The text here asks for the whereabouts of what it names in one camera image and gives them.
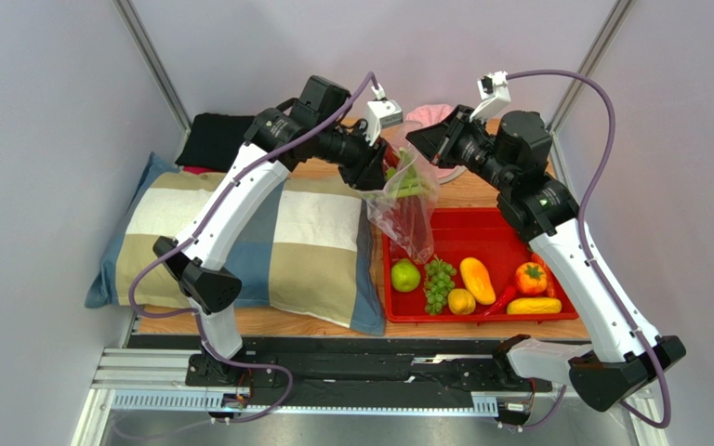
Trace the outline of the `red toy lobster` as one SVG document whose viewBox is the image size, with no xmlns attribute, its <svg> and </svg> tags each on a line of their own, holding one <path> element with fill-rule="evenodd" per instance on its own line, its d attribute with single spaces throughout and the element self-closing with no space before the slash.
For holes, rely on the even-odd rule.
<svg viewBox="0 0 714 446">
<path fill-rule="evenodd" d="M 433 254 L 430 229 L 431 197 L 412 196 L 390 198 L 391 238 L 418 265 L 425 264 Z"/>
</svg>

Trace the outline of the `green toy apple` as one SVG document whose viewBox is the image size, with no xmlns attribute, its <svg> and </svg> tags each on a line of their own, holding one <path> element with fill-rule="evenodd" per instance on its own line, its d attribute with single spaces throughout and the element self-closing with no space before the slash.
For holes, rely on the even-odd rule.
<svg viewBox="0 0 714 446">
<path fill-rule="evenodd" d="M 410 293 L 421 283 L 421 274 L 417 266 L 405 258 L 394 263 L 390 268 L 391 287 L 399 293 Z"/>
</svg>

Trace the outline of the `clear zip top bag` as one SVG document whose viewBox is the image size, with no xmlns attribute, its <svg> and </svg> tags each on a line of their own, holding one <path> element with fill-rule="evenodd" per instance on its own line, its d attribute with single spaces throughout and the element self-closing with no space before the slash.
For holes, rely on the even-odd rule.
<svg viewBox="0 0 714 446">
<path fill-rule="evenodd" d="M 417 264 L 434 255 L 431 219 L 440 194 L 437 169 L 406 139 L 422 128 L 407 121 L 383 132 L 389 144 L 381 164 L 384 186 L 361 194 L 369 221 Z"/>
</svg>

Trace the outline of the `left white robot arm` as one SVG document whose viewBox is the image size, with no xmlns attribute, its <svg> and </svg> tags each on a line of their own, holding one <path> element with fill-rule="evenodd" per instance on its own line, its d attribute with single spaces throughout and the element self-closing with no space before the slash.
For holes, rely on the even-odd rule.
<svg viewBox="0 0 714 446">
<path fill-rule="evenodd" d="M 255 116 L 213 197 L 177 236 L 154 243 L 157 258 L 145 268 L 162 265 L 178 283 L 208 355 L 231 365 L 242 348 L 234 312 L 242 283 L 224 264 L 264 200 L 310 159 L 336 166 L 353 190 L 382 189 L 389 144 L 381 133 L 402 121 L 402 107 L 372 73 L 355 92 L 313 75 L 298 97 Z"/>
</svg>

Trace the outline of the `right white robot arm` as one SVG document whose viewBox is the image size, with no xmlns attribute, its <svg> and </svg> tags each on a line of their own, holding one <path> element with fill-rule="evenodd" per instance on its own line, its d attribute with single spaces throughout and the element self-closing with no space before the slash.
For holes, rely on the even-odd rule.
<svg viewBox="0 0 714 446">
<path fill-rule="evenodd" d="M 543 258 L 589 334 L 584 346 L 512 337 L 494 353 L 501 379 L 567 385 L 592 409 L 607 411 L 657 380 L 685 346 L 660 334 L 607 271 L 572 193 L 548 173 L 552 139 L 539 114 L 508 112 L 495 134 L 470 115 L 460 106 L 406 138 L 433 165 L 463 166 L 497 190 L 502 217 Z"/>
</svg>

